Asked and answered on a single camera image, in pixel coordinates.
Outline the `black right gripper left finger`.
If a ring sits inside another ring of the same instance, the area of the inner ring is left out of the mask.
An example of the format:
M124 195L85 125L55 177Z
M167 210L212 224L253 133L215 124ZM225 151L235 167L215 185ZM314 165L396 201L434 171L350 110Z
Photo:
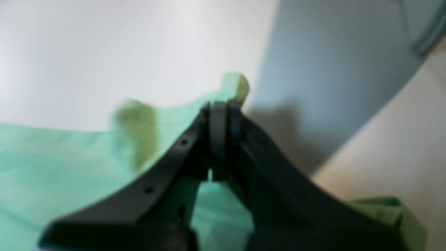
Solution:
M197 191L207 171L210 104L153 167L118 192L53 221L40 251L197 251L191 229Z

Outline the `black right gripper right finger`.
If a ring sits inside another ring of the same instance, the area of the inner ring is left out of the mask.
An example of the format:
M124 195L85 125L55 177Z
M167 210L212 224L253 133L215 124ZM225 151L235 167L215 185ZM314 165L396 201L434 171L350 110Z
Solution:
M211 107L213 178L250 211L247 251L406 251L393 227L340 202L285 157L237 102Z

